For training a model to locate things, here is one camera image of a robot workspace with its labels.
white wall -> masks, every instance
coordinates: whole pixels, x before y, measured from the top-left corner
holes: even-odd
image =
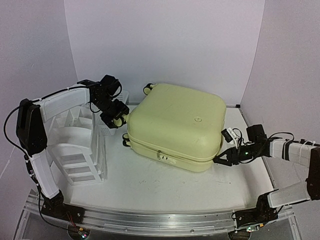
[[[252,74],[241,108],[268,135],[290,131],[320,143],[320,1],[267,0]],[[279,188],[308,170],[268,159]],[[294,206],[304,240],[319,239],[320,202]]]
[[[264,0],[65,0],[79,80],[120,79],[130,101],[167,82],[241,102]]]
[[[0,126],[24,98],[42,97],[77,81],[63,0],[1,1]],[[14,140],[17,116],[8,125]],[[0,238],[14,235],[34,183],[23,154],[0,134]]]

suitcase zipper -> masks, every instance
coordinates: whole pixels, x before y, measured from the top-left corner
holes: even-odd
[[[196,160],[193,160],[193,159],[189,159],[189,158],[182,158],[180,156],[176,156],[176,155],[172,155],[172,154],[167,154],[161,150],[157,150],[157,149],[154,149],[152,147],[149,147],[149,146],[145,146],[145,145],[142,145],[136,141],[134,141],[136,144],[140,145],[140,146],[143,146],[144,148],[146,149],[150,149],[152,151],[155,151],[156,152],[156,157],[161,160],[161,157],[160,157],[160,154],[163,154],[164,156],[168,156],[169,158],[175,158],[175,159],[181,159],[181,160],[184,160],[184,161],[191,161],[191,162],[197,162],[197,163],[206,163],[206,162],[210,162],[212,161],[212,159],[208,160],[208,161],[196,161]]]
[[[158,150],[158,152],[156,153],[156,156],[157,156],[157,158],[159,159],[159,160],[161,160],[161,157],[160,157],[160,154],[161,154],[162,152],[160,151],[160,150]]]

yellow suitcase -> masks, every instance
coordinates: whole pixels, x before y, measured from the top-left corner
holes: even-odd
[[[126,117],[126,145],[138,154],[193,172],[211,167],[222,145],[226,104],[217,95],[159,83]]]

black cable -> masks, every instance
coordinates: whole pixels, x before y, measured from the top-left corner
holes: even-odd
[[[292,141],[295,140],[295,136],[293,135],[292,132],[287,132],[287,131],[279,131],[279,132],[276,132],[274,134],[272,134],[270,137],[267,138],[267,140],[264,142],[264,144],[262,145],[262,147],[259,149],[259,151],[256,153],[256,155],[253,157],[253,159],[249,160],[249,161],[246,161],[246,162],[242,162],[242,161],[239,161],[241,164],[249,164],[249,163],[252,163],[254,160],[256,160],[260,154],[262,153],[262,151],[264,150],[264,147],[265,145],[269,142],[269,140],[277,135],[277,134],[288,134],[288,135],[291,135],[292,136]]]
[[[121,92],[122,92],[122,85],[120,83],[120,91],[116,95],[111,96],[111,99],[115,99],[116,97],[118,97],[121,94]]]
[[[4,133],[4,136],[5,136],[5,138],[7,139],[7,141],[8,141],[9,143],[11,143],[11,144],[12,144],[13,146],[15,146],[17,149],[21,150],[21,151],[23,152],[23,154],[28,157],[27,152],[26,152],[22,147],[20,147],[19,145],[15,144],[13,141],[10,140],[10,138],[9,138],[8,135],[7,135],[7,129],[6,129],[6,128],[7,128],[8,120],[9,120],[9,118],[11,117],[11,115],[12,115],[15,111],[17,111],[18,109],[22,108],[23,106],[24,106],[24,105],[17,106],[15,109],[13,109],[13,110],[8,114],[8,116],[6,117],[6,119],[5,119],[5,121],[4,121],[4,124],[3,124],[3,133]]]
[[[90,107],[90,111],[91,111],[92,113],[96,114],[96,113],[98,113],[98,112],[101,111],[100,109],[99,109],[98,111],[93,111],[93,110],[92,110],[92,107],[91,107],[91,104],[92,104],[92,102],[89,103],[89,107]]]
[[[294,202],[294,203],[290,203],[290,205],[302,204],[302,203],[309,202],[309,201],[310,200],[297,201],[297,202]]]
[[[293,142],[298,143],[298,144],[309,145],[309,146],[313,146],[313,147],[320,147],[320,144],[313,143],[312,141],[306,141],[304,139],[301,139],[300,141],[293,141]]]
[[[239,131],[239,133],[240,133],[240,136],[238,135],[238,134],[236,134],[235,133],[235,135],[237,135],[240,139],[242,139],[242,131],[239,129],[239,128],[232,128],[232,130],[234,131],[234,130],[238,130]]]
[[[65,92],[65,91],[69,91],[69,90],[72,90],[72,89],[88,89],[88,88],[89,88],[88,86],[72,86],[72,87],[69,87],[69,88],[61,89],[59,91],[55,91],[53,93],[50,93],[50,94],[48,94],[48,95],[46,95],[46,96],[44,96],[44,97],[42,97],[40,99],[32,101],[32,103],[39,102],[39,101],[41,101],[43,99],[47,99],[47,98],[49,98],[49,97],[51,97],[53,95],[56,95],[56,94],[59,94],[59,93]]]
[[[231,218],[232,218],[233,220],[237,220],[236,217],[233,217],[233,215],[235,215],[235,214],[236,214],[235,212],[231,214]]]
[[[40,207],[40,200],[41,200],[41,195],[42,195],[42,192],[41,192],[41,187],[38,186],[38,192],[39,192],[39,197],[38,197],[38,210],[39,210],[39,214],[40,214],[40,217],[42,218],[43,221],[45,221],[47,224],[53,226],[53,227],[56,227],[56,228],[59,228],[59,229],[63,229],[63,230],[67,230],[67,231],[70,231],[70,232],[74,232],[74,233],[79,233],[78,231],[74,231],[72,229],[68,229],[68,228],[65,228],[63,226],[58,226],[58,225],[55,225],[55,224],[52,224],[51,222],[48,222],[47,220],[45,220],[44,216],[42,215],[41,213],[41,207]]]
[[[276,214],[278,214],[283,208],[284,206],[281,206],[280,209],[276,212]]]

suitcase wheel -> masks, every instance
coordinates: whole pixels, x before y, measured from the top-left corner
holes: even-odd
[[[151,92],[151,90],[152,90],[152,88],[153,88],[154,86],[155,86],[154,84],[148,83],[148,84],[143,88],[144,94],[145,94],[145,95],[148,95],[148,94]]]
[[[129,135],[128,133],[125,133],[122,135],[122,139],[125,140],[125,141],[129,141]]]
[[[122,127],[126,121],[124,120],[124,118],[121,116],[118,120],[113,119],[113,123],[114,125],[116,125],[118,128]]]
[[[131,147],[130,141],[126,141],[126,140],[122,141],[122,145],[125,146],[125,147]]]

